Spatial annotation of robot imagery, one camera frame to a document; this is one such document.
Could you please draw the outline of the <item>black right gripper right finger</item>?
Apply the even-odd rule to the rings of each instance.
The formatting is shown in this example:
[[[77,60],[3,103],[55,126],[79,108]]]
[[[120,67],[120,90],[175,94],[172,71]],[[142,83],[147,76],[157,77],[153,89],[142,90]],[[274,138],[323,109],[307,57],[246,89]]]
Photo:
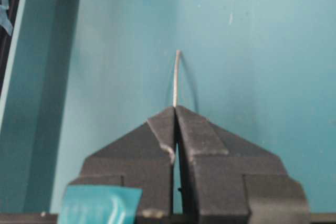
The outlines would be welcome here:
[[[307,223],[281,159],[183,107],[175,109],[183,212],[197,223]]]

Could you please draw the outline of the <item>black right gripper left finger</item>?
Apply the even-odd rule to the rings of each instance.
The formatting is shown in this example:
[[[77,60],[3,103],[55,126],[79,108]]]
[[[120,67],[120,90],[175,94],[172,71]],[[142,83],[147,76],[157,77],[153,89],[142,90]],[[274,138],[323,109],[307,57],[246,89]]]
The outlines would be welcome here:
[[[138,213],[171,214],[175,161],[175,117],[152,117],[127,135],[88,156],[71,185],[139,188]]]

